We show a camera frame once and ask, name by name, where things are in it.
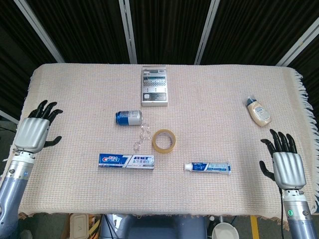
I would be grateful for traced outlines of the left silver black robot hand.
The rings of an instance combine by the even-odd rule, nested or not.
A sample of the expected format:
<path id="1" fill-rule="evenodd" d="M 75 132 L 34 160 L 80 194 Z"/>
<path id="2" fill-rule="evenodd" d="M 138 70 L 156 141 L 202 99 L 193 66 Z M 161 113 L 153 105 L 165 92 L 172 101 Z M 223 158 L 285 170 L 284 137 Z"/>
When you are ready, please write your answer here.
<path id="1" fill-rule="evenodd" d="M 53 109 L 56 105 L 57 102 L 49 103 L 48 100 L 44 100 L 23 119 L 16 133 L 14 151 L 36 154 L 43 148 L 55 146 L 61 141 L 62 136 L 47 140 L 52 122 L 58 114 L 63 113 L 63 110 Z"/>

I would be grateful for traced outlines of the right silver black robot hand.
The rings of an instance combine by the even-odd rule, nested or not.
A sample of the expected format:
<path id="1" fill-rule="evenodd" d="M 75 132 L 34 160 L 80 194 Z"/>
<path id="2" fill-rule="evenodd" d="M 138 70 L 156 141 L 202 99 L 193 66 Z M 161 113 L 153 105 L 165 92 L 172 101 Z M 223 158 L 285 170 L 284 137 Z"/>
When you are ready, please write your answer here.
<path id="1" fill-rule="evenodd" d="M 272 158 L 273 171 L 269 171 L 263 160 L 259 166 L 264 174 L 282 190 L 300 190 L 306 184 L 303 161 L 298 154 L 294 138 L 290 134 L 283 134 L 270 129 L 273 141 L 261 139 L 267 146 Z"/>

